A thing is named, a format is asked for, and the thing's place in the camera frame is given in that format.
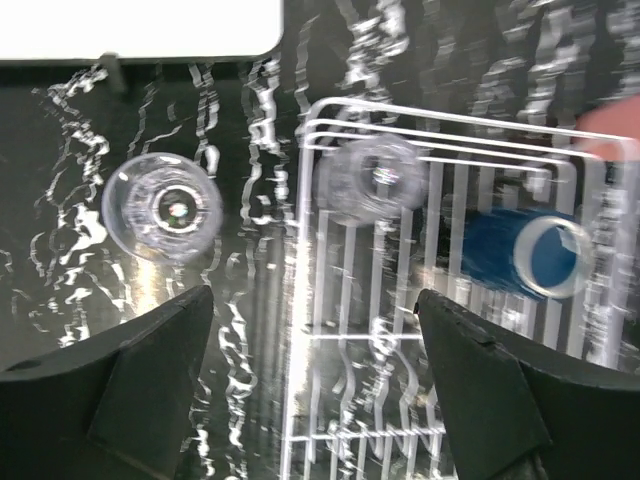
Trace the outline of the pink plastic cup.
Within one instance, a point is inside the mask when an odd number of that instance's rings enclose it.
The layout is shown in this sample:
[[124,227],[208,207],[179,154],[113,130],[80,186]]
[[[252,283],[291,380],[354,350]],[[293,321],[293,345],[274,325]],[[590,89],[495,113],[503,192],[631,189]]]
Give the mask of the pink plastic cup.
[[639,161],[639,96],[613,101],[585,113],[577,120],[576,128],[587,133],[628,137],[635,143],[622,144],[611,140],[578,139],[580,150],[605,161]]

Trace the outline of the clear glass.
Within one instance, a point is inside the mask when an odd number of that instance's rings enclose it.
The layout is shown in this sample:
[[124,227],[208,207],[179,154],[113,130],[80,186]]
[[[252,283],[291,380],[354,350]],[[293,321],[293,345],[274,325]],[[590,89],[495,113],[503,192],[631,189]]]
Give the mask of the clear glass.
[[322,156],[314,171],[316,205],[345,226],[393,219],[420,207],[429,167],[417,147],[382,134],[352,140]]
[[194,161],[152,152],[123,163],[107,181],[101,214],[127,254],[185,264],[214,243],[223,221],[220,191]]

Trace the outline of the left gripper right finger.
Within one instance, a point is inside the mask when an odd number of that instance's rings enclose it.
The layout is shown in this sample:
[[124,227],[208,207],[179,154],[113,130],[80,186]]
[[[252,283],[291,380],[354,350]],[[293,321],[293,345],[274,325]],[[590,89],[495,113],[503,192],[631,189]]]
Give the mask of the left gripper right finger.
[[461,479],[636,479],[639,378],[424,289],[415,305]]

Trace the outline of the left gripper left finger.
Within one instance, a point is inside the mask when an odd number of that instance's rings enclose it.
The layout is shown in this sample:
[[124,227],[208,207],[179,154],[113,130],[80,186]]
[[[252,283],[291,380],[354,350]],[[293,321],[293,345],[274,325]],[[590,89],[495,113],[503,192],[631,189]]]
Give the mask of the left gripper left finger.
[[211,289],[193,287],[3,371],[2,478],[173,478],[213,307]]

